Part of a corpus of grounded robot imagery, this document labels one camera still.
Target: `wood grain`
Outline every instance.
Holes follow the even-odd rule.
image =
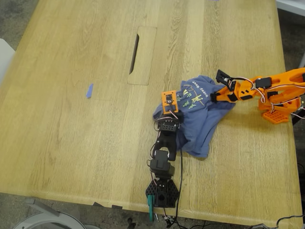
[[[132,56],[133,69],[127,81],[129,84],[148,85],[156,33],[156,27],[139,26],[137,31],[139,39]]]
[[[157,28],[148,85],[128,84],[139,26]],[[148,211],[161,92],[217,69],[285,70],[275,1],[41,0],[0,86],[0,192]],[[292,125],[264,120],[257,99],[218,124],[206,159],[183,163],[179,216],[275,227],[301,214]]]

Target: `black cable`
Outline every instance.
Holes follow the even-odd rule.
[[[278,224],[280,223],[281,220],[283,219],[290,219],[290,218],[299,218],[299,217],[304,217],[305,214],[301,215],[301,216],[288,216],[288,217],[283,217],[283,218],[280,218],[277,222],[276,222],[276,228],[278,228]]]
[[[297,163],[297,165],[302,167],[303,173],[305,174],[305,168],[304,168],[304,166],[303,166],[302,164],[300,164],[300,163]]]
[[[195,228],[195,227],[202,227],[202,225],[194,225],[194,226],[192,226],[190,229],[193,229],[193,228]]]
[[[210,224],[206,225],[206,227],[208,227],[210,225],[220,225],[220,224],[224,224],[224,223],[210,223]]]
[[[179,228],[183,228],[183,229],[187,229],[186,227],[184,226],[181,226],[177,220],[178,218],[178,207],[179,207],[179,200],[180,200],[180,194],[181,194],[181,187],[182,187],[182,180],[183,180],[183,157],[182,157],[182,145],[181,145],[181,139],[180,139],[180,134],[179,134],[179,130],[178,130],[178,139],[179,139],[179,146],[180,146],[180,160],[181,160],[181,175],[180,175],[180,187],[179,187],[179,194],[178,194],[178,198],[177,198],[177,205],[176,205],[176,216],[174,218],[174,221],[172,223],[172,225],[174,223],[176,223]]]
[[[153,144],[153,146],[151,147],[151,150],[149,151],[149,154],[151,155],[151,158],[153,157],[153,155],[152,155],[152,149],[153,149],[153,147],[156,145],[157,140],[156,140],[156,142]]]

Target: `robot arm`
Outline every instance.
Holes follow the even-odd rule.
[[[213,102],[252,99],[261,96],[259,110],[266,110],[263,118],[277,124],[288,122],[292,112],[301,106],[300,96],[305,93],[305,68],[294,69],[269,77],[257,76],[252,79],[233,78],[218,70],[216,80],[226,87],[211,94]]]

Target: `gray floor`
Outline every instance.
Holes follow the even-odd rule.
[[[37,0],[0,0],[0,38],[16,49],[29,22]],[[305,18],[279,10],[283,49],[286,69],[297,68],[305,52]],[[305,165],[304,141],[305,121],[300,121],[294,126],[295,145],[298,162]],[[30,216],[34,211],[23,204],[24,197],[0,193],[0,229],[11,229],[20,220]],[[41,200],[52,206],[55,210],[69,213],[84,224],[92,224],[102,229],[125,229],[127,219],[133,218],[136,228],[163,229],[166,227],[164,220],[160,223],[150,223],[147,213],[126,211],[119,209],[64,203],[52,200]],[[193,225],[203,224],[203,221],[180,218],[180,223],[188,228]],[[213,225],[209,229],[244,229],[245,226],[222,224]]]

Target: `blue tape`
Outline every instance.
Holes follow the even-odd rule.
[[[93,90],[93,84],[90,84],[87,94],[86,94],[87,99],[91,98],[92,90]]]

